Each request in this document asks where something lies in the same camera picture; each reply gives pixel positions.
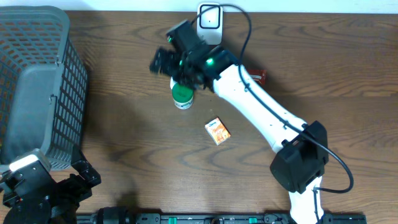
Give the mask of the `green lid jar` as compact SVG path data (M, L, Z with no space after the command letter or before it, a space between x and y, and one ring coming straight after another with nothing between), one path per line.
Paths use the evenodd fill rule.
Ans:
M177 83L172 88L172 97L177 108L186 110L193 104L194 92L192 89Z

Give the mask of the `orange snack packet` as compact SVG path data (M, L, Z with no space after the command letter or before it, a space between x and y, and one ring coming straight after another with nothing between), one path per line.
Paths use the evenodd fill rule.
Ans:
M266 70L248 69L247 72L259 85L265 85L267 78Z

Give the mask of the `orange Kleenex tissue pack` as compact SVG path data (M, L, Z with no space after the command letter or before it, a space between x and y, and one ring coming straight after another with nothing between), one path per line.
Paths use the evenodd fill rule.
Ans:
M231 137L230 132L221 122L219 117L205 124L205 129L217 146Z

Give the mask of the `white Panadol medicine box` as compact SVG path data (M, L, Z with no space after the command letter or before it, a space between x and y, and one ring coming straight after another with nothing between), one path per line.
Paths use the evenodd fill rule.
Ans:
M177 84L177 82L171 77L170 78L170 89L172 90L174 85L176 85L176 84Z

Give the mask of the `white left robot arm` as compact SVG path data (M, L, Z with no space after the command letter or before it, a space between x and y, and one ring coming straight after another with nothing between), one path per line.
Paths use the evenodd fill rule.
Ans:
M1 174L2 204L10 208L4 223L77 223L80 202L91 197L101 176L79 149L72 153L78 172L56 182L40 149L17 157Z

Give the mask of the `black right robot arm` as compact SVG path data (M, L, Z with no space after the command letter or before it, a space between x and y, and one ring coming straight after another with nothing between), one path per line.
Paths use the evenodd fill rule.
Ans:
M270 170L289 193L290 216L295 223L320 223L324 211L320 192L345 194L354 185L346 163L328 148L327 131L318 121L308 124L290 113L260 87L237 58L222 47L200 47L193 52L157 49L149 67L176 85L191 90L202 85L233 105L263 135L275 152ZM321 186L325 165L333 157L349 178L336 191Z

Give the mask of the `white barcode scanner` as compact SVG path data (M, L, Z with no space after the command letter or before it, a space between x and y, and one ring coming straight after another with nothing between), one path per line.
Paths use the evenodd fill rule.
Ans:
M198 6L197 14L214 6L197 19L197 34L208 45L219 45L223 36L223 8L218 3L203 2Z

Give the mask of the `grey plastic basket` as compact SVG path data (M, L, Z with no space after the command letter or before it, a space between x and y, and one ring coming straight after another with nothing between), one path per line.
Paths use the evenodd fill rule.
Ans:
M53 6L1 8L1 168L39 149L66 169L80 146L88 74Z

